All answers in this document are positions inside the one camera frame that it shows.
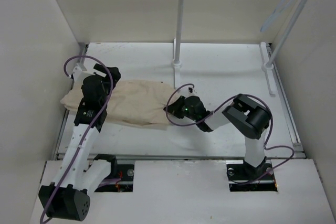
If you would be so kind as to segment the beige trousers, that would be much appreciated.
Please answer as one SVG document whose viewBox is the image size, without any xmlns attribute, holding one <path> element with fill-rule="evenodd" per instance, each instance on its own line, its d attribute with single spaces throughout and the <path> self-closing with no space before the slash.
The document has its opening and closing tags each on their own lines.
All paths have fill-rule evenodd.
<svg viewBox="0 0 336 224">
<path fill-rule="evenodd" d="M 179 96 L 165 82 L 149 80 L 118 81 L 107 105 L 106 122 L 144 128 L 165 129 L 170 125 L 164 108 Z"/>
</svg>

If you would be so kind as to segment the aluminium front frame rail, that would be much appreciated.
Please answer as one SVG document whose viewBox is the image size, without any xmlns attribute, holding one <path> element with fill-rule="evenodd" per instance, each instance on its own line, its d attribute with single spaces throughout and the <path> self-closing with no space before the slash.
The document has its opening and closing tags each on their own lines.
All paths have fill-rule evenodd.
<svg viewBox="0 0 336 224">
<path fill-rule="evenodd" d="M 88 160 L 93 160 L 97 155 L 112 155 L 117 159 L 241 159 L 245 156 L 245 152 L 241 153 L 224 153 L 219 154 L 200 154 L 200 153 L 168 153 L 158 154 L 145 151 L 144 153 L 103 153 L 91 152 L 87 157 Z"/>
</svg>

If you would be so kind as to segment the white centre rack pole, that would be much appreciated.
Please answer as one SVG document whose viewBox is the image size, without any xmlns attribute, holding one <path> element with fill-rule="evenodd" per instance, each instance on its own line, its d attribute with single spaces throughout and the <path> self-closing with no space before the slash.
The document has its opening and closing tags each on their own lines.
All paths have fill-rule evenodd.
<svg viewBox="0 0 336 224">
<path fill-rule="evenodd" d="M 182 24 L 183 24 L 183 8 L 184 0 L 178 0 L 177 7 L 177 24 L 176 24 L 176 36 L 173 40 L 174 46 L 174 58 L 173 58 L 173 70 L 174 70 L 174 87 L 177 88 L 181 84 L 181 39 L 182 39 Z"/>
</svg>

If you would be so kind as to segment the aluminium frame rail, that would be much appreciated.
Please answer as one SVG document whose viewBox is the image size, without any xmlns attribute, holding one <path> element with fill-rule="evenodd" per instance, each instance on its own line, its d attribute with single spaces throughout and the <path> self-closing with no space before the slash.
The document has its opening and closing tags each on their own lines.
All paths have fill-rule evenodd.
<svg viewBox="0 0 336 224">
<path fill-rule="evenodd" d="M 93 160 L 97 155 L 112 155 L 117 159 L 241 159 L 245 156 L 245 152 L 241 153 L 224 153 L 219 154 L 200 154 L 200 153 L 168 153 L 158 154 L 145 151 L 144 153 L 103 153 L 91 152 L 87 157 L 88 160 Z"/>
<path fill-rule="evenodd" d="M 87 53 L 88 50 L 88 44 L 84 43 L 84 42 L 79 42 L 79 55 L 83 56 Z M 60 145 L 62 142 L 62 138 L 65 132 L 65 128 L 66 128 L 66 124 L 67 124 L 67 120 L 68 120 L 68 116 L 69 116 L 69 110 L 65 109 L 63 116 L 62 116 L 62 121 L 61 121 L 61 125 L 57 134 L 57 138 L 55 141 L 55 144 L 53 145 L 52 148 L 52 152 L 50 155 L 50 160 L 51 161 L 55 161 L 58 160 L 59 157 L 59 149 L 60 149 Z"/>
<path fill-rule="evenodd" d="M 280 78 L 279 71 L 277 69 L 277 66 L 275 63 L 273 63 L 273 74 L 274 74 L 274 79 L 275 79 L 275 84 L 277 87 L 277 91 L 280 96 L 280 101 L 281 101 L 281 106 L 282 110 L 285 116 L 287 128 L 289 131 L 290 139 L 292 142 L 292 148 L 295 150 L 295 158 L 301 158 L 304 159 L 306 158 L 305 151 L 302 146 L 302 142 L 300 139 L 300 136 L 298 134 L 298 130 L 294 121 L 294 118 L 292 116 L 291 108 L 289 106 L 289 102 Z"/>
</svg>

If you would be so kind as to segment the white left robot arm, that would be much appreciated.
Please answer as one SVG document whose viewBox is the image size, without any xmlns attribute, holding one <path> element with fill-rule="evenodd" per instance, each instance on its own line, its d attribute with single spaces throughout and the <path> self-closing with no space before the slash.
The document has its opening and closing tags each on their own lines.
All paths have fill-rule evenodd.
<svg viewBox="0 0 336 224">
<path fill-rule="evenodd" d="M 97 63 L 94 70 L 87 73 L 81 68 L 71 75 L 81 85 L 82 97 L 61 167 L 49 185 L 40 187 L 38 197 L 43 206 L 40 223 L 54 218 L 83 221 L 89 212 L 90 196 L 103 180 L 110 182 L 118 175 L 118 168 L 107 159 L 88 161 L 106 120 L 112 90 L 121 78 L 117 67 Z"/>
</svg>

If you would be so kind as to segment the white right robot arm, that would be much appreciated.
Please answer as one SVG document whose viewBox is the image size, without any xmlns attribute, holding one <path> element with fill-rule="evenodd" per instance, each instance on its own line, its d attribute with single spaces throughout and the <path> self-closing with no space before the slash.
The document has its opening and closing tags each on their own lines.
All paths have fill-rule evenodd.
<svg viewBox="0 0 336 224">
<path fill-rule="evenodd" d="M 228 123 L 232 124 L 245 138 L 244 175 L 254 180 L 262 174 L 262 164 L 266 160 L 265 134 L 272 119 L 271 112 L 265 106 L 245 94 L 238 94 L 225 108 L 208 111 L 200 98 L 192 95 L 180 96 L 175 102 L 167 105 L 164 111 L 166 115 L 177 119 L 192 120 L 199 130 L 206 133 Z"/>
</svg>

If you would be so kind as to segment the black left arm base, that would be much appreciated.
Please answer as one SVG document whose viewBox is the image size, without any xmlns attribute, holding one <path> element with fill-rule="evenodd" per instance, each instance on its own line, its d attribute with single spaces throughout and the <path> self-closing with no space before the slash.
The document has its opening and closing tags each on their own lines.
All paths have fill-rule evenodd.
<svg viewBox="0 0 336 224">
<path fill-rule="evenodd" d="M 110 163 L 111 172 L 96 189 L 96 193 L 130 193 L 133 192 L 135 163 L 119 161 L 116 156 L 98 154 L 94 161 L 104 160 Z"/>
</svg>

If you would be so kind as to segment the white right rack pole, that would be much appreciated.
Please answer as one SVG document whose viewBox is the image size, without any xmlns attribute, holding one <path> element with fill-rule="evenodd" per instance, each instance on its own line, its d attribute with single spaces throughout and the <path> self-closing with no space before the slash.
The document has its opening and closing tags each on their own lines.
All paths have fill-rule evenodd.
<svg viewBox="0 0 336 224">
<path fill-rule="evenodd" d="M 293 11 L 282 35 L 280 36 L 280 41 L 276 45 L 273 52 L 268 53 L 267 46 L 265 42 L 261 42 L 259 44 L 260 53 L 261 53 L 261 59 L 262 59 L 262 65 L 261 69 L 265 74 L 266 82 L 267 82 L 267 88 L 268 92 L 272 97 L 275 97 L 277 95 L 277 88 L 275 84 L 274 74 L 273 74 L 273 63 L 275 63 L 275 60 L 283 47 L 285 41 L 287 40 L 290 32 L 292 31 L 296 21 L 298 20 L 301 12 L 303 11 L 303 8 L 305 7 L 308 0 L 296 0 L 292 5 L 295 5 L 295 10 Z"/>
</svg>

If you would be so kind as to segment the aluminium left frame rail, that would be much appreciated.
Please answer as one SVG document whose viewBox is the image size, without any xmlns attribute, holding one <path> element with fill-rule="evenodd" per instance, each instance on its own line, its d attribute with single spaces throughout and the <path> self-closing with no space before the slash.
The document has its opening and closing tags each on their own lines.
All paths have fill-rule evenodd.
<svg viewBox="0 0 336 224">
<path fill-rule="evenodd" d="M 79 42 L 79 55 L 83 56 L 87 53 L 88 50 L 88 44 L 84 43 L 84 42 Z M 55 144 L 53 145 L 52 148 L 52 152 L 50 155 L 50 160 L 51 161 L 55 161 L 58 160 L 59 157 L 59 149 L 60 149 L 60 145 L 62 142 L 62 138 L 65 132 L 65 128 L 66 128 L 66 124 L 67 124 L 67 120 L 68 120 L 68 116 L 69 116 L 69 110 L 65 109 L 63 116 L 62 116 L 62 121 L 61 121 L 61 125 L 57 134 L 57 138 L 55 141 Z"/>
</svg>

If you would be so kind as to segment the aluminium right frame rail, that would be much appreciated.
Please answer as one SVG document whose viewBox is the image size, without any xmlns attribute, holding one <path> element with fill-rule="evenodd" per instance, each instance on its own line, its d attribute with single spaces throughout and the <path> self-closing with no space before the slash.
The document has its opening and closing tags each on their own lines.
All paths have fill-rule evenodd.
<svg viewBox="0 0 336 224">
<path fill-rule="evenodd" d="M 277 69 L 277 66 L 275 63 L 273 63 L 273 74 L 274 74 L 274 79 L 275 79 L 275 84 L 277 87 L 277 91 L 280 96 L 280 101 L 281 101 L 281 106 L 282 110 L 285 116 L 287 128 L 289 131 L 290 139 L 292 142 L 292 148 L 295 150 L 295 158 L 301 158 L 304 159 L 306 158 L 305 151 L 302 146 L 302 142 L 300 139 L 300 136 L 298 134 L 298 130 L 294 121 L 294 118 L 292 116 L 291 108 L 289 106 L 289 102 L 280 78 L 279 71 Z"/>
</svg>

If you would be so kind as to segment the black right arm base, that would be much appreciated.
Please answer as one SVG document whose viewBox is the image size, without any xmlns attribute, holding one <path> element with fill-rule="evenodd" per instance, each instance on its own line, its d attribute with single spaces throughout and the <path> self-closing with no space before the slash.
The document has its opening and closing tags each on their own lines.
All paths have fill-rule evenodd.
<svg viewBox="0 0 336 224">
<path fill-rule="evenodd" d="M 263 161 L 258 167 L 242 162 L 226 164 L 230 192 L 278 191 L 272 164 Z"/>
</svg>

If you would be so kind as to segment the white rack pole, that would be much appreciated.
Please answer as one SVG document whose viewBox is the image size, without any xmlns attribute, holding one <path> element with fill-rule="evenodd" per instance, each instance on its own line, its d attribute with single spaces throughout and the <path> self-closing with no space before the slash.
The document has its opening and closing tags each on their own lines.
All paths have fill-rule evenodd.
<svg viewBox="0 0 336 224">
<path fill-rule="evenodd" d="M 183 24 L 183 8 L 184 0 L 178 0 L 177 7 L 177 24 L 176 24 L 176 36 L 173 40 L 174 46 L 174 58 L 173 58 L 173 70 L 174 70 L 174 87 L 177 88 L 181 84 L 181 39 L 182 39 L 182 24 Z"/>
<path fill-rule="evenodd" d="M 280 36 L 280 41 L 276 45 L 273 52 L 268 53 L 267 46 L 265 42 L 261 42 L 259 44 L 260 53 L 261 53 L 261 59 L 262 59 L 262 65 L 261 69 L 265 74 L 266 82 L 267 82 L 267 88 L 268 92 L 272 97 L 275 97 L 277 95 L 277 88 L 275 84 L 274 74 L 273 74 L 273 63 L 275 63 L 275 60 L 283 47 L 285 41 L 287 40 L 290 32 L 292 31 L 296 21 L 298 20 L 301 12 L 303 11 L 303 8 L 305 7 L 308 0 L 296 0 L 292 5 L 295 5 L 295 10 L 293 11 L 282 35 Z"/>
</svg>

